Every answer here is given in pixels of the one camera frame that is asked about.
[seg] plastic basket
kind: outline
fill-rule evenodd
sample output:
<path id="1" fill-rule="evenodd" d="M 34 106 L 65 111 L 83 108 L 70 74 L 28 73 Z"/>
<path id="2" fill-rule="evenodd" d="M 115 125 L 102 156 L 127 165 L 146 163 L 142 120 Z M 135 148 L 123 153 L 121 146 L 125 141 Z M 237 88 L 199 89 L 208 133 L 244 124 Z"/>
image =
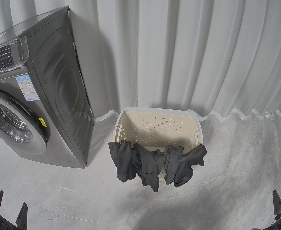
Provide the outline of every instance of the plastic basket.
<path id="1" fill-rule="evenodd" d="M 168 145 L 183 146 L 183 153 L 203 144 L 197 113 L 160 108 L 127 107 L 122 110 L 114 130 L 114 141 L 121 140 L 138 143 L 148 151 L 164 151 Z M 162 169 L 160 181 L 164 176 Z"/>

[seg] washing machine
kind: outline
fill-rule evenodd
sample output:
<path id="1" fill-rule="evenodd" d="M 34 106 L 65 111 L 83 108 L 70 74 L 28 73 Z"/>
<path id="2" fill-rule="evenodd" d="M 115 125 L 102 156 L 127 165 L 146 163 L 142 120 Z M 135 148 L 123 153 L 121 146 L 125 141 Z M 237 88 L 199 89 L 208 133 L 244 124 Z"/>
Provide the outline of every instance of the washing machine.
<path id="1" fill-rule="evenodd" d="M 94 122 L 68 11 L 0 34 L 0 138 L 21 158 L 85 168 Z"/>

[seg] door glass window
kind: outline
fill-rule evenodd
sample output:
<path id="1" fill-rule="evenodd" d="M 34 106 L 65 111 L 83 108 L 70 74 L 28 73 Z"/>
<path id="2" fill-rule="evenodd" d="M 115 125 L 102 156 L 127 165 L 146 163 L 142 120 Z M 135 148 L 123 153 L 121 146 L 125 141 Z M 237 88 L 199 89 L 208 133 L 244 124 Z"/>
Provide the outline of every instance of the door glass window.
<path id="1" fill-rule="evenodd" d="M 0 104 L 0 129 L 16 141 L 30 143 L 33 139 L 33 134 L 26 124 L 2 104 Z"/>

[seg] gray floor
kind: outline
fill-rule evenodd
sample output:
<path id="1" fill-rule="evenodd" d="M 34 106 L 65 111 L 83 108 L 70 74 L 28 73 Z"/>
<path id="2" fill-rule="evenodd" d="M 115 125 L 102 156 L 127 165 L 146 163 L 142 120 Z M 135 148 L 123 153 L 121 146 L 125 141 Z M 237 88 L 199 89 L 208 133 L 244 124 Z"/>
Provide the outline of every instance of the gray floor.
<path id="1" fill-rule="evenodd" d="M 21 159 L 0 139 L 1 214 L 15 222 L 25 201 L 30 230 L 249 230 L 273 221 L 273 190 L 281 197 L 281 115 L 209 114 L 201 122 L 204 167 L 194 166 L 187 184 L 162 184 L 158 193 L 139 179 L 116 178 L 108 148 L 116 119 L 96 123 L 85 169 Z"/>

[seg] yellow warning sticker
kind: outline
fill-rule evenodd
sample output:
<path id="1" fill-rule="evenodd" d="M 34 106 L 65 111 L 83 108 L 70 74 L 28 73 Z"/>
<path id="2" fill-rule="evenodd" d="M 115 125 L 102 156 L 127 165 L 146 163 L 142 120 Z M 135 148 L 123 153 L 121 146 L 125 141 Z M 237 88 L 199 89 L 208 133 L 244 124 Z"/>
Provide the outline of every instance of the yellow warning sticker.
<path id="1" fill-rule="evenodd" d="M 40 117 L 39 120 L 40 120 L 41 124 L 43 125 L 43 127 L 46 127 L 46 123 L 45 123 L 45 121 L 43 120 L 43 118 Z"/>

